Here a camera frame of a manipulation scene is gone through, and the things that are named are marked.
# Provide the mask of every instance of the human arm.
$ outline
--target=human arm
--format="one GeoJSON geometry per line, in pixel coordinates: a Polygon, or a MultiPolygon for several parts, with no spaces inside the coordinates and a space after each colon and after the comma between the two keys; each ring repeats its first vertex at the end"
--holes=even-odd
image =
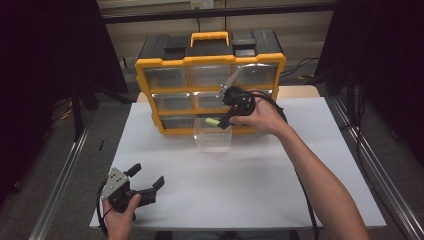
{"type": "Polygon", "coordinates": [[[305,187],[315,213],[332,239],[368,239],[356,204],[340,180],[270,103],[259,98],[255,100],[256,109],[250,116],[235,116],[230,122],[248,124],[280,140],[305,187]]]}
{"type": "Polygon", "coordinates": [[[141,195],[134,195],[123,213],[112,209],[109,200],[103,201],[103,214],[106,214],[105,220],[109,240],[127,240],[132,232],[133,214],[141,200],[141,195]]]}

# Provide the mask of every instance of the wall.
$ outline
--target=wall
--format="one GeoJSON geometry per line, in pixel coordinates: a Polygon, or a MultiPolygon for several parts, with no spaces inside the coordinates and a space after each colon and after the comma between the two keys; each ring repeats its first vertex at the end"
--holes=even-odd
{"type": "MultiPolygon", "coordinates": [[[[227,0],[227,8],[277,6],[290,4],[334,2],[329,0],[227,0]]],[[[190,10],[184,0],[98,0],[103,15],[152,13],[190,10]]],[[[215,0],[215,8],[225,7],[224,0],[215,0]]],[[[287,57],[287,67],[307,57],[319,57],[327,35],[332,12],[271,14],[200,19],[201,31],[248,32],[272,28],[287,57]]],[[[198,31],[197,19],[109,24],[107,26],[118,59],[126,58],[132,65],[144,40],[149,35],[186,35],[198,31]]]]}

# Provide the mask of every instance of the toolbox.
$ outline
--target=toolbox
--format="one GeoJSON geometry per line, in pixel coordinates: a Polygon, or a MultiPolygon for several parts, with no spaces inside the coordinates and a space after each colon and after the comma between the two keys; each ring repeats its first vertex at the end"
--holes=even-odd
{"type": "MultiPolygon", "coordinates": [[[[149,36],[135,68],[159,132],[192,135],[196,117],[219,117],[228,111],[216,93],[240,68],[233,85],[267,92],[276,100],[285,62],[274,31],[265,29],[149,36]]],[[[232,132],[255,130],[234,126],[232,132]]]]}

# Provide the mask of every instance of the gray carpet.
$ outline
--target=gray carpet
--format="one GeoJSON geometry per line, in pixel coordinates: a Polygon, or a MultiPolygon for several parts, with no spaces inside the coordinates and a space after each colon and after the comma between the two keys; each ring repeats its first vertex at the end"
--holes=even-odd
{"type": "MultiPolygon", "coordinates": [[[[304,71],[306,75],[312,70],[304,69],[304,71]]],[[[295,77],[287,77],[283,82],[285,85],[302,83],[295,77]]],[[[125,96],[135,99],[139,92],[137,84],[129,83],[128,86],[130,94],[125,96]]],[[[327,96],[324,84],[317,87],[323,96],[327,96]]],[[[88,224],[94,211],[98,185],[111,166],[130,105],[123,105],[103,95],[99,95],[98,98],[101,101],[100,107],[95,113],[93,125],[70,175],[66,191],[46,239],[104,239],[100,230],[90,229],[88,224]]],[[[60,115],[63,111],[63,107],[59,108],[55,114],[60,115]]],[[[84,116],[90,114],[86,109],[83,109],[83,113],[84,116]]],[[[362,131],[394,184],[419,216],[420,221],[424,222],[424,201],[422,200],[424,167],[414,159],[405,143],[392,137],[390,126],[370,104],[366,105],[362,131]]],[[[68,157],[73,143],[73,134],[72,116],[66,120],[54,122],[49,137],[25,178],[22,179],[22,191],[10,194],[0,208],[0,239],[28,239],[68,157]]],[[[345,130],[343,134],[352,154],[356,156],[355,143],[345,130]]],[[[396,215],[372,176],[371,181],[375,191],[383,196],[382,201],[388,205],[389,211],[396,215]]],[[[379,200],[376,201],[388,226],[371,229],[372,239],[403,239],[387,210],[379,200]]],[[[401,223],[398,217],[395,217],[395,221],[401,223]]],[[[154,234],[154,232],[136,231],[132,239],[154,239],[154,234]]],[[[322,230],[321,234],[321,239],[328,239],[325,230],[322,230]]],[[[313,239],[309,230],[300,231],[300,235],[301,239],[313,239]]]]}

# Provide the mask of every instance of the human hand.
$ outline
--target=human hand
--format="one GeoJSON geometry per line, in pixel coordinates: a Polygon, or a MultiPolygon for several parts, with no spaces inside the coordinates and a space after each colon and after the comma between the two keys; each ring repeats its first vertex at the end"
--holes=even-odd
{"type": "Polygon", "coordinates": [[[280,116],[275,107],[265,99],[255,97],[255,111],[249,116],[234,116],[230,118],[232,124],[247,124],[264,133],[277,135],[288,125],[280,116]]]}
{"type": "Polygon", "coordinates": [[[130,238],[133,228],[133,214],[140,200],[140,194],[134,195],[128,204],[127,210],[123,213],[112,209],[112,204],[110,204],[109,200],[103,201],[103,215],[106,214],[105,220],[109,240],[126,240],[130,238]]]}

